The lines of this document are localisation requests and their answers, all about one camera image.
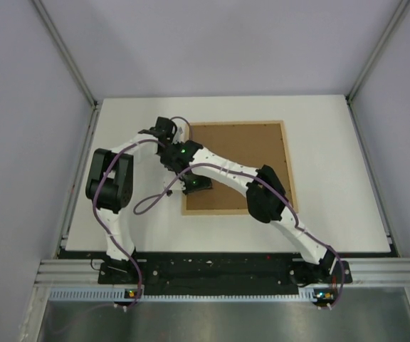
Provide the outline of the wooden picture frame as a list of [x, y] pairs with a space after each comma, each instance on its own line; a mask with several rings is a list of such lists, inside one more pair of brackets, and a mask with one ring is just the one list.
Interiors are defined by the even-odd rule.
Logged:
[[[282, 121], [193, 123], [186, 138], [240, 165], [272, 167], [286, 197], [295, 211], [298, 201], [288, 149], [287, 133]], [[246, 199], [237, 191], [217, 181], [213, 188], [182, 197], [182, 214], [245, 215]]]

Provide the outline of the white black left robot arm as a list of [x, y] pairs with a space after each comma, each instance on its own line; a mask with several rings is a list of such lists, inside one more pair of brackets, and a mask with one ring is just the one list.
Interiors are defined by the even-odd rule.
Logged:
[[93, 153], [85, 195], [92, 201], [93, 215], [105, 231], [110, 258], [107, 264], [116, 263], [114, 274], [123, 282], [142, 282], [140, 267], [132, 257], [135, 244], [121, 222], [121, 211], [132, 198], [135, 165], [163, 152], [180, 134], [173, 120], [158, 117], [153, 127], [139, 131], [129, 141]]

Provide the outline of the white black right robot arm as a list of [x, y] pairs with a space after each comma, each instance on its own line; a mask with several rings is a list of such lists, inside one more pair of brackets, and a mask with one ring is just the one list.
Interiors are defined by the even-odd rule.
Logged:
[[312, 277], [306, 283], [327, 281], [335, 274], [336, 266], [345, 275], [338, 253], [301, 225], [272, 167], [254, 168], [232, 162], [192, 140], [170, 143], [160, 147], [157, 154], [161, 164], [176, 175], [171, 183], [183, 183], [185, 195], [210, 190], [213, 181], [240, 193], [252, 218], [274, 226], [296, 247]]

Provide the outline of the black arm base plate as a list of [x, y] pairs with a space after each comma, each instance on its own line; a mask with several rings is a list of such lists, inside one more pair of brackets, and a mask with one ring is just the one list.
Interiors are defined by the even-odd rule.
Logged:
[[234, 284], [338, 285], [352, 283], [349, 264], [326, 254], [324, 266], [309, 264], [298, 253], [279, 252], [135, 252], [142, 284], [216, 289]]

